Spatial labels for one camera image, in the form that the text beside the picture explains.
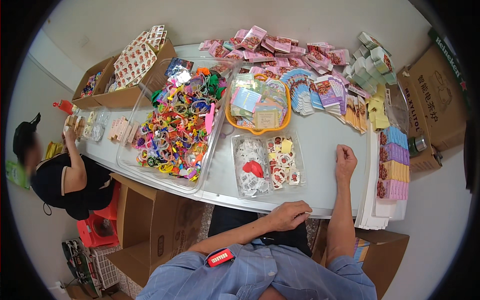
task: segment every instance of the white plastic crate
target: white plastic crate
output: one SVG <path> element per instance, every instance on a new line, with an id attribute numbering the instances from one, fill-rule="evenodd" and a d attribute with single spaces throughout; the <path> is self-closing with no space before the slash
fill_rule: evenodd
<path id="1" fill-rule="evenodd" d="M 93 247 L 90 248 L 95 263 L 95 270 L 102 281 L 103 288 L 109 288 L 118 283 L 119 275 L 117 268 L 108 260 L 107 254 L 116 251 L 115 247 Z"/>

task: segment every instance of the black cap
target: black cap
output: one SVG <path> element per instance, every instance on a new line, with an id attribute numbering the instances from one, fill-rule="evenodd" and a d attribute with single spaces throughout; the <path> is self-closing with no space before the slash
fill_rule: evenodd
<path id="1" fill-rule="evenodd" d="M 40 113 L 31 122 L 22 122 L 15 129 L 13 136 L 13 152 L 17 155 L 18 162 L 25 164 L 25 152 L 34 144 L 33 133 L 40 122 Z"/>

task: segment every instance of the red bottle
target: red bottle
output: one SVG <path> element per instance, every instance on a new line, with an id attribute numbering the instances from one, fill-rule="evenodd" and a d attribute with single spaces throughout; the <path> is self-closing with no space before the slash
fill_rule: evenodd
<path id="1" fill-rule="evenodd" d="M 53 103 L 53 107 L 55 107 L 55 106 L 58 106 L 58 108 L 60 108 L 64 112 L 68 113 L 69 115 L 73 114 L 73 111 L 72 111 L 73 104 L 70 103 L 70 101 L 60 100 L 59 103 L 57 103 L 57 102 Z"/>

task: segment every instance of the black pants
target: black pants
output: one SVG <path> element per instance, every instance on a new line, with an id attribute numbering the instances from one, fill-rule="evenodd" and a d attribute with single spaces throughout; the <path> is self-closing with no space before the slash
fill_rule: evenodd
<path id="1" fill-rule="evenodd" d="M 257 218 L 257 213 L 254 212 L 215 205 L 208 237 L 251 223 Z M 295 247 L 305 253 L 305 255 L 309 257 L 312 256 L 312 251 L 310 251 L 307 243 L 307 228 L 305 222 L 293 230 L 281 232 L 272 231 L 259 238 L 261 238 L 265 245 L 273 244 Z"/>

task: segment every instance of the table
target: table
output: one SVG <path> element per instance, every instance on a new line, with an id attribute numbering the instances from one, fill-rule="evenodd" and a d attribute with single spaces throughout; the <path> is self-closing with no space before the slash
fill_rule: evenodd
<path id="1" fill-rule="evenodd" d="M 199 51 L 198 45 L 175 47 L 179 57 L 209 57 L 207 51 Z M 131 108 L 115 109 L 108 120 L 129 117 Z M 357 167 L 351 180 L 352 215 L 357 215 L 360 198 L 367 184 L 365 178 L 365 161 L 367 155 L 366 135 L 361 135 L 350 126 L 342 124 L 335 117 L 324 111 L 318 111 L 309 116 L 292 113 L 289 129 L 295 129 L 299 136 L 306 165 L 307 186 L 301 192 L 278 192 L 254 199 L 239 199 L 235 180 L 235 171 L 231 155 L 230 137 L 219 139 L 216 145 L 213 161 L 211 163 L 207 180 L 198 192 L 192 195 L 181 194 L 177 191 L 166 189 L 163 186 L 154 188 L 162 189 L 194 200 L 227 207 L 238 208 L 253 212 L 268 213 L 285 201 L 304 200 L 313 209 L 311 217 L 330 218 L 336 198 L 335 157 L 336 145 L 349 145 L 358 159 Z M 228 132 L 231 126 L 224 125 L 222 131 Z M 232 135 L 247 133 L 245 130 L 235 129 Z M 119 143 L 111 142 L 106 138 L 96 143 L 82 140 L 78 142 L 80 153 L 87 155 L 106 168 L 133 180 L 142 182 L 142 178 L 121 168 L 116 161 Z"/>

